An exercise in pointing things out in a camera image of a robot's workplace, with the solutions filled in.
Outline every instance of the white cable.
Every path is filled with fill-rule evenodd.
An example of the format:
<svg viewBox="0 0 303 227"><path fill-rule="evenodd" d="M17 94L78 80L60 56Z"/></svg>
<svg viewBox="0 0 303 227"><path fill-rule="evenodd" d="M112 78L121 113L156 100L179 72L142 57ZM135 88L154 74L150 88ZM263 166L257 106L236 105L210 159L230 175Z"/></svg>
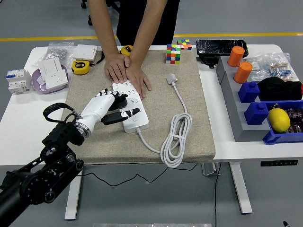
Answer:
<svg viewBox="0 0 303 227"><path fill-rule="evenodd" d="M140 128L136 129L137 133L139 134L139 136L140 136L142 142L145 144L145 146L149 150L151 150L157 154L160 154L162 162L171 168L178 167L182 162L184 152L185 152L186 139L187 139L188 133L191 129L192 122L193 122L192 117L190 116L190 114L187 113L187 108L185 106L185 103L183 102L183 99L182 99L180 93L177 90L175 81L177 81L177 79L174 77L173 81L168 80L168 83L172 84L172 86L174 87L174 89L184 107L185 112L182 114L179 114L179 115L175 115L172 118L171 124L170 124L169 135L167 136L166 140L164 141L164 143L161 147L161 150L158 151L158 150L153 149L151 146L149 146L146 143L146 141L144 140ZM174 140L176 140L177 142L172 147L172 142ZM177 155L173 155L171 151L173 149L175 149L178 145L179 145L179 151L178 151Z"/></svg>

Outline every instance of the beige felt mat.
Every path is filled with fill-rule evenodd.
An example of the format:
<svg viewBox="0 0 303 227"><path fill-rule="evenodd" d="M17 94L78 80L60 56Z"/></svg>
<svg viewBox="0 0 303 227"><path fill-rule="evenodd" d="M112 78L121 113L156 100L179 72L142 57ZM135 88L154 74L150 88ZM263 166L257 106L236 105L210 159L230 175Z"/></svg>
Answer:
<svg viewBox="0 0 303 227"><path fill-rule="evenodd" d="M167 75L174 73L177 88L193 118L183 162L210 162L215 156L214 140L194 52L182 50L179 65L166 64L165 54L165 50L148 51L142 66L152 87L143 100L150 123L142 131L143 137L152 148L160 150L172 117L184 112L174 88L166 82ZM86 75L73 75L66 103L78 113L102 89L112 90L104 74L104 63L91 67ZM98 123L81 146L69 146L86 164L161 163L160 155L148 150L136 132L125 133L121 122L107 126Z"/></svg>

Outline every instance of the purple bowl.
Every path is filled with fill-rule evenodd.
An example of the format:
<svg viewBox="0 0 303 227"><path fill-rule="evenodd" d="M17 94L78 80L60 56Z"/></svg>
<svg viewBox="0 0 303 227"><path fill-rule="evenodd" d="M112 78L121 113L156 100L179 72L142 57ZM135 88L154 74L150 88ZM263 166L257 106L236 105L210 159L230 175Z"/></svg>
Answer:
<svg viewBox="0 0 303 227"><path fill-rule="evenodd" d="M69 79L69 76L68 76L68 73L67 73L67 69L64 65L61 65L61 68L63 70L65 70L65 74L66 74L66 78L67 80ZM41 93L43 94L48 94L48 93L52 93L52 92L55 92L55 91L59 91L59 90L62 90L63 88L65 88L67 86L67 84L65 85L62 85L60 87L55 87L55 88L51 88L51 89L46 89L46 84L43 84L43 85L40 85L38 82L37 82L37 79L41 76L41 72L40 72L40 69L37 69L33 75L32 75L32 83L33 83L33 87L35 90L37 91L40 91Z"/></svg>

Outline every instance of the orange cup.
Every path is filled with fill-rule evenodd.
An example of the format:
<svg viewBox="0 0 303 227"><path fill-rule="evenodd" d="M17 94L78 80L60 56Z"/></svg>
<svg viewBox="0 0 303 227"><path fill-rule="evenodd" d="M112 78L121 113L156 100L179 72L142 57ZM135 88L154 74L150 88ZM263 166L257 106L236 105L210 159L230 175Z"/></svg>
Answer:
<svg viewBox="0 0 303 227"><path fill-rule="evenodd" d="M233 80L236 81L238 84L243 84L247 81L248 76L250 75L250 72L252 71L252 64L244 61L241 62L241 64L238 67L238 70L233 77Z"/></svg>
<svg viewBox="0 0 303 227"><path fill-rule="evenodd" d="M234 46L232 48L232 52L229 56L227 64L232 67L238 67L241 62L241 59L244 55L244 52L245 52L245 50L243 49L243 47Z"/></svg>

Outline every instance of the black cloth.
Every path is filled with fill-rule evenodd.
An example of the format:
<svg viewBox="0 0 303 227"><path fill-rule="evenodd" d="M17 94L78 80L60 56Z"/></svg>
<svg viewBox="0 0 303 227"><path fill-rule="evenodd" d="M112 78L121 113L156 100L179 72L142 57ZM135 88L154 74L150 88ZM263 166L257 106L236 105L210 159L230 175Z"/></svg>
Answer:
<svg viewBox="0 0 303 227"><path fill-rule="evenodd" d="M142 22L147 0L121 0L117 37L121 45L133 45ZM171 44L180 0L168 0L152 45Z"/></svg>
<svg viewBox="0 0 303 227"><path fill-rule="evenodd" d="M278 77L269 77L258 83L260 100L300 100L302 99L302 83L284 81Z"/></svg>

